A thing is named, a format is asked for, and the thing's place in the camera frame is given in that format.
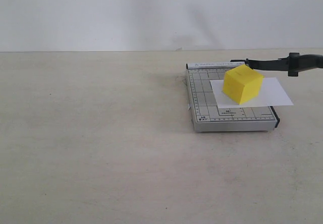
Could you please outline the grey paper cutter base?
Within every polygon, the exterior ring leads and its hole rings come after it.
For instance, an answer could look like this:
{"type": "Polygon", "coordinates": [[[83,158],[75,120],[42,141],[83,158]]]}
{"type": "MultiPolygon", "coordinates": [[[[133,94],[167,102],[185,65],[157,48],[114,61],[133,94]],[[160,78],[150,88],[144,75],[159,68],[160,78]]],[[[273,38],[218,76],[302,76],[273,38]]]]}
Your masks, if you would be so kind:
{"type": "Polygon", "coordinates": [[[211,80],[222,80],[226,71],[242,62],[190,63],[186,65],[189,109],[196,132],[272,131],[280,123],[272,106],[219,108],[211,80]]]}

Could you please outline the white paper sheet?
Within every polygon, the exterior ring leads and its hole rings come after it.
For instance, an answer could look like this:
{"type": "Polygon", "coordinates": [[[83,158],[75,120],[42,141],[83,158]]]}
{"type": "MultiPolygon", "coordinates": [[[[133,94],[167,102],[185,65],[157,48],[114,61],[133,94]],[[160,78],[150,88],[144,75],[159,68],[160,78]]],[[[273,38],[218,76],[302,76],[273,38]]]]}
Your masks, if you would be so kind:
{"type": "Polygon", "coordinates": [[[231,100],[222,92],[223,80],[211,80],[210,84],[218,108],[244,108],[263,106],[290,106],[294,105],[277,78],[265,78],[259,95],[243,104],[231,100]]]}

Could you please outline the black cutter blade arm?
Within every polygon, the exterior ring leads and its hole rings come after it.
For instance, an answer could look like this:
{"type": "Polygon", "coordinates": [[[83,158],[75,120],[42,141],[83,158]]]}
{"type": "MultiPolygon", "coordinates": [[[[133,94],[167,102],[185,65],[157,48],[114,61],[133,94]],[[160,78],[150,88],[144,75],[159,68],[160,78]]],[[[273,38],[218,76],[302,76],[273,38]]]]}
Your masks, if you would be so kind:
{"type": "Polygon", "coordinates": [[[281,71],[287,72],[289,77],[298,77],[300,72],[322,69],[322,55],[319,54],[304,54],[298,52],[290,52],[285,58],[277,60],[251,60],[251,59],[235,59],[230,62],[243,62],[245,65],[254,70],[262,71],[281,71]]]}

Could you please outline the yellow cube block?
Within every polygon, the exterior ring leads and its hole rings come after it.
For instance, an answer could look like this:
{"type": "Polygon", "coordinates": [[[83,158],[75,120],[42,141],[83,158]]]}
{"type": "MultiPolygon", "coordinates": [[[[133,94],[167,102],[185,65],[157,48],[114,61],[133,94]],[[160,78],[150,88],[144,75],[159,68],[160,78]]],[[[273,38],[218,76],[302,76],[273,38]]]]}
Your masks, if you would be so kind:
{"type": "Polygon", "coordinates": [[[259,95],[264,76],[246,65],[224,74],[222,92],[237,104],[246,103],[259,95]]]}

